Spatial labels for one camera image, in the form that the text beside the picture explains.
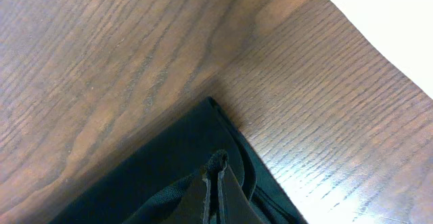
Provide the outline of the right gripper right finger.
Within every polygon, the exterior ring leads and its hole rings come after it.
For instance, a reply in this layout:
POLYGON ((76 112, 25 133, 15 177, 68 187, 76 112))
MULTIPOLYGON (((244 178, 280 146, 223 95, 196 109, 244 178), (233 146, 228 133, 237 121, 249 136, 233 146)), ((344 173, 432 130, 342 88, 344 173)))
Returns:
POLYGON ((218 173, 217 195, 217 223, 263 224, 250 206, 230 166, 218 173))

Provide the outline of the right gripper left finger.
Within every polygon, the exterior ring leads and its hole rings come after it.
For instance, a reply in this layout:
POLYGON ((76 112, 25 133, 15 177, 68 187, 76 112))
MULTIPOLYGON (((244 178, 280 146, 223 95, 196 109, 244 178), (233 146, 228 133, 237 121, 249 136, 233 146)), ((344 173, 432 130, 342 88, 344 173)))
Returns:
POLYGON ((201 168, 178 206, 162 224, 207 224, 210 220, 211 180, 201 168))

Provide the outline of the black t-shirt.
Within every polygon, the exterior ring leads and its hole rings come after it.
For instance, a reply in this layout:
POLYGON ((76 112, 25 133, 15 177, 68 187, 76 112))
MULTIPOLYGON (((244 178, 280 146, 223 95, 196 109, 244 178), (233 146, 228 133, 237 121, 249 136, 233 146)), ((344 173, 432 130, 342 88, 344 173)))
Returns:
POLYGON ((162 223, 204 168, 212 184, 209 223, 217 223, 217 178, 226 166, 263 223, 304 223, 258 154, 211 97, 93 184, 54 222, 162 223))

